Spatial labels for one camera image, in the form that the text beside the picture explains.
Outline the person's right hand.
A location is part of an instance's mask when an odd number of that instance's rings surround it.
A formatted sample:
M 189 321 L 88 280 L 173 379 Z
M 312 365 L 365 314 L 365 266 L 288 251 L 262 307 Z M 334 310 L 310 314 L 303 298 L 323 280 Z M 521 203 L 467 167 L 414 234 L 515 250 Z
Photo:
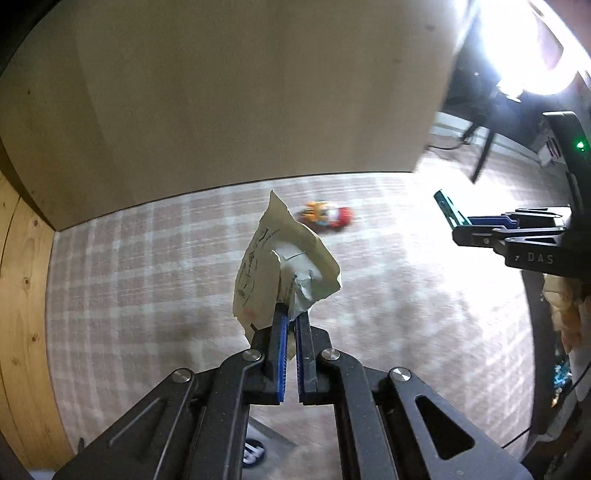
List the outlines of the person's right hand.
M 550 305 L 553 328 L 570 354 L 583 344 L 583 316 L 590 313 L 590 284 L 547 274 L 543 296 Z

